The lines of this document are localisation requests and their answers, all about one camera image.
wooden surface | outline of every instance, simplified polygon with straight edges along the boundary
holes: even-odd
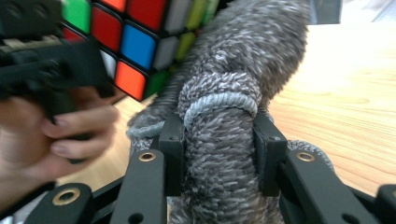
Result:
[[[396,183],[396,23],[310,27],[299,72],[271,103],[289,139],[311,142],[331,157],[351,187],[375,194]],[[107,154],[89,169],[60,179],[93,190],[124,174],[130,142],[126,122],[144,108],[117,104],[121,118]]]

gray knitted fabric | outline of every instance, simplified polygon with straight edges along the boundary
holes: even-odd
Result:
[[[153,104],[132,118],[131,153],[149,148],[169,113],[183,119],[187,173],[170,223],[281,223],[259,193],[252,125],[304,57],[305,0],[236,0],[210,22]],[[290,149],[314,150],[304,142]]]

finger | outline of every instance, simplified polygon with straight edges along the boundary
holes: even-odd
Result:
[[[28,129],[36,126],[43,118],[44,113],[35,102],[21,97],[0,101],[0,126],[3,128]]]
[[[33,179],[39,179],[42,182],[48,182],[78,172],[92,164],[98,158],[99,156],[92,156],[78,164],[71,164],[66,158],[49,153],[37,165],[27,170],[26,175]]]
[[[119,111],[116,107],[104,105],[56,116],[56,125],[45,120],[42,132],[51,138],[65,138],[80,133],[90,133],[107,128],[117,120],[118,116]]]
[[[75,88],[70,92],[79,109],[90,109],[106,104],[94,87]]]
[[[101,156],[111,145],[115,128],[111,126],[97,133],[89,141],[58,140],[52,143],[52,153],[67,159],[86,159]]]

screw hole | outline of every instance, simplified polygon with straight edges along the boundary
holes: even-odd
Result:
[[[297,158],[302,161],[314,161],[315,157],[306,152],[300,152],[297,154]]]
[[[343,214],[343,220],[349,224],[360,224],[359,220],[350,214]]]
[[[141,161],[153,161],[155,159],[155,154],[154,153],[143,153],[139,156],[139,160]]]
[[[130,224],[139,224],[139,223],[142,223],[143,219],[144,219],[144,217],[142,214],[135,213],[129,217],[128,221]]]
[[[67,205],[75,201],[79,194],[79,189],[64,189],[53,197],[52,203],[58,206]]]
[[[270,140],[273,140],[273,141],[279,141],[280,140],[280,137],[278,137],[278,136],[270,136],[270,137],[268,137]]]

hand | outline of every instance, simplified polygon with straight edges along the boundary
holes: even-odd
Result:
[[[85,168],[111,144],[118,110],[94,88],[72,95],[80,110],[56,116],[56,124],[31,100],[0,101],[0,213],[35,188]],[[91,138],[66,139],[80,133]],[[71,164],[68,159],[86,160]]]

